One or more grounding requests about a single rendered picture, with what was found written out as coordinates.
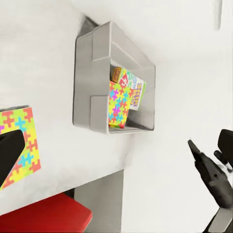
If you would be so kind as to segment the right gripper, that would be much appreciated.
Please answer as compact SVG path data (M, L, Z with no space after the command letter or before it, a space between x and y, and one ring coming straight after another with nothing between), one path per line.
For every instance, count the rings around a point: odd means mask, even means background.
M187 142L195 159L195 167L210 193L214 197L224 197L229 194L233 187L225 172L220 170L218 166L215 166L204 152L201 153L191 140L189 139Z

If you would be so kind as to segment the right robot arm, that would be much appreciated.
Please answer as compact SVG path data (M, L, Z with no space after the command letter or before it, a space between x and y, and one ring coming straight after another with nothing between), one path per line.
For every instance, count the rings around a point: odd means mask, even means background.
M225 167L215 166L191 140L189 139L187 142L195 159L195 167L220 206L204 229L204 233L233 233L233 187L228 180L233 175L233 168L220 150L216 150L214 155Z

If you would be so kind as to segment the board game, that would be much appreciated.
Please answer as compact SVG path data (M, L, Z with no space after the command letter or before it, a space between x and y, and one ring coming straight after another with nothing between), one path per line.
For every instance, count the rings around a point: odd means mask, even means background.
M119 66L115 67L111 80L114 83L126 85L133 89L130 109L139 110L147 83Z

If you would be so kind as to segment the jigsaw puzzle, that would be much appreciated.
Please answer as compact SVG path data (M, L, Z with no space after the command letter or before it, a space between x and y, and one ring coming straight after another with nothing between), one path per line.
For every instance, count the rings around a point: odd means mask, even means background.
M123 129L131 106L133 89L110 80L108 126Z
M25 148L0 191L41 169L32 107L0 113L0 134L22 130Z

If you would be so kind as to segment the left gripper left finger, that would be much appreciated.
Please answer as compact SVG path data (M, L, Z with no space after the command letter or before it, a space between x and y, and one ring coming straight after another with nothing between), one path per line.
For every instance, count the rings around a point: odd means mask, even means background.
M25 148L22 130L0 134L0 187Z

